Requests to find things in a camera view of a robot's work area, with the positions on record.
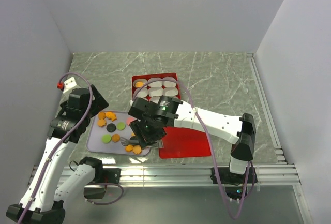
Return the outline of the pink sandwich cookie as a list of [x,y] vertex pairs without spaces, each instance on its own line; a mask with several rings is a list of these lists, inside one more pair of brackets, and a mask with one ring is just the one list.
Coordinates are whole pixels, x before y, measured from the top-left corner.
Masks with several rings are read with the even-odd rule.
[[131,122],[133,122],[133,121],[135,121],[136,119],[134,118],[134,117],[129,117],[129,118],[127,118],[127,120],[126,120],[126,124],[127,125],[130,125],[130,123]]

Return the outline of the metal tongs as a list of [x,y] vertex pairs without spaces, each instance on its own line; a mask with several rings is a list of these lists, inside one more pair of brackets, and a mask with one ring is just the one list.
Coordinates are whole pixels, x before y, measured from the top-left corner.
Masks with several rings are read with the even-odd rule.
[[[120,143],[123,146],[128,146],[128,145],[140,145],[139,141],[137,140],[136,137],[131,137],[130,139],[120,137]],[[163,142],[161,140],[158,140],[156,143],[153,144],[148,144],[146,147],[150,148],[164,148]]]

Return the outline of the orange round sandwich cookie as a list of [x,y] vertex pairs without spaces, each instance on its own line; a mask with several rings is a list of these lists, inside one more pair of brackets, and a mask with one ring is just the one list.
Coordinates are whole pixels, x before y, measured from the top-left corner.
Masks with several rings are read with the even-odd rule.
[[135,88],[141,88],[144,86],[144,82],[138,81],[134,84]]

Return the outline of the brown round cookie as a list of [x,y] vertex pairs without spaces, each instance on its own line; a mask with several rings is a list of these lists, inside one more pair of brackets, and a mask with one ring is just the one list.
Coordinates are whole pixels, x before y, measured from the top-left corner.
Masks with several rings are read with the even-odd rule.
[[112,139],[113,142],[116,143],[116,142],[120,141],[121,137],[118,134],[114,134],[114,135],[111,136],[111,139]]

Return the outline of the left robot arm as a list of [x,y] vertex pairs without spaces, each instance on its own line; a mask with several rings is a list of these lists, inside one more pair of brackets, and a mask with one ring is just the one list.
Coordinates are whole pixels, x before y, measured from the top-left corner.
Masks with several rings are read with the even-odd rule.
[[18,204],[8,207],[6,216],[16,223],[63,223],[65,204],[89,183],[104,183],[102,161],[83,158],[61,186],[58,182],[65,163],[91,122],[108,103],[94,85],[75,88],[61,104],[50,123],[46,147],[36,174]]

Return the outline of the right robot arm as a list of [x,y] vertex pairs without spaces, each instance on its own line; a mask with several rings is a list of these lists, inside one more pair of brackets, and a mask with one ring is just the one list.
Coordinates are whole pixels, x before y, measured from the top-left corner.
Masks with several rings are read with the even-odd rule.
[[228,178],[240,182],[246,176],[246,167],[253,160],[256,127],[249,113],[231,116],[194,107],[175,97],[162,96],[157,103],[136,98],[131,102],[128,115],[142,148],[155,144],[166,136],[166,127],[201,131],[207,137],[216,136],[229,142],[231,147]]

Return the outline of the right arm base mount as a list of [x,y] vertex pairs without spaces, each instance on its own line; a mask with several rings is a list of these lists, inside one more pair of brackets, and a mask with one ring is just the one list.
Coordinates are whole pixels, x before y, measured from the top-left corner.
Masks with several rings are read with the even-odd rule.
[[[242,185],[245,182],[246,173],[243,175],[231,173],[228,167],[218,167],[218,173],[221,179],[222,184],[229,184],[229,185]],[[250,167],[248,173],[248,184],[257,183],[258,178],[257,174],[255,173],[255,168]]]

